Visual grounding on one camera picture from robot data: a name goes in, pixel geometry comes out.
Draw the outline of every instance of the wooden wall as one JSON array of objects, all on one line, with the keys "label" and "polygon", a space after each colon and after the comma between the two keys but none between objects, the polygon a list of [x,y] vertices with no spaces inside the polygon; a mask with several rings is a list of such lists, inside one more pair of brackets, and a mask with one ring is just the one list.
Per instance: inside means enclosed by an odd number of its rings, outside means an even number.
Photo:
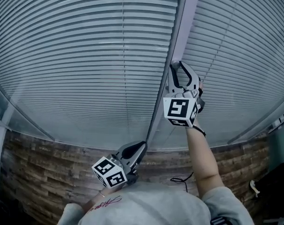
[{"label": "wooden wall", "polygon": [[[266,140],[213,148],[225,185],[255,214],[260,208],[252,200],[248,182],[267,172]],[[84,203],[102,189],[91,166],[109,151],[55,143],[7,132],[1,157],[0,189],[19,200],[25,211],[43,224],[56,224],[67,203]],[[148,152],[138,168],[140,180],[159,182],[184,190],[170,181],[191,174],[187,151]],[[198,195],[194,178],[188,191]]]}]

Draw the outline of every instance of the wire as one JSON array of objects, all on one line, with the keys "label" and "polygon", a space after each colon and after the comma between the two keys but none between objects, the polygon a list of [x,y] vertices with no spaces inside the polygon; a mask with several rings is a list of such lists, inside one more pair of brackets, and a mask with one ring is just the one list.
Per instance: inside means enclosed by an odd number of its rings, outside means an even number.
[{"label": "wire", "polygon": [[171,182],[176,182],[176,183],[183,183],[185,184],[185,191],[188,192],[188,187],[187,187],[187,184],[185,181],[187,181],[190,177],[192,177],[194,172],[191,173],[191,175],[189,177],[187,177],[186,179],[182,179],[182,178],[177,178],[177,177],[174,177],[174,178],[171,178],[170,181]]}]

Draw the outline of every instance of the bracelet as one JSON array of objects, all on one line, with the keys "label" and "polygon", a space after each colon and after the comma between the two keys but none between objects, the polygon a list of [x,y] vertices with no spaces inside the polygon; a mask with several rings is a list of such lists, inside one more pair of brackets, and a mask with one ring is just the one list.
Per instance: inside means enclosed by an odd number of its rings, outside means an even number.
[{"label": "bracelet", "polygon": [[101,196],[105,197],[100,191],[99,191],[99,194],[100,194]]},{"label": "bracelet", "polygon": [[204,135],[204,137],[207,136],[206,133],[204,131],[202,131],[199,127],[193,125],[193,128],[196,129],[197,131],[200,131]]}]

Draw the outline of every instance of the gray sleeve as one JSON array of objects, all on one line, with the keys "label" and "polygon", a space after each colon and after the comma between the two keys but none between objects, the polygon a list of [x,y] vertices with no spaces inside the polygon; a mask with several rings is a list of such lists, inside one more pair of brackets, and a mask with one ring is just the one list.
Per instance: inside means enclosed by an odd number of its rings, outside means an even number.
[{"label": "gray sleeve", "polygon": [[211,218],[225,217],[233,224],[254,224],[247,209],[227,187],[216,187],[204,194],[202,201],[208,206]]},{"label": "gray sleeve", "polygon": [[75,203],[67,204],[57,225],[78,225],[84,216],[82,207]]}]

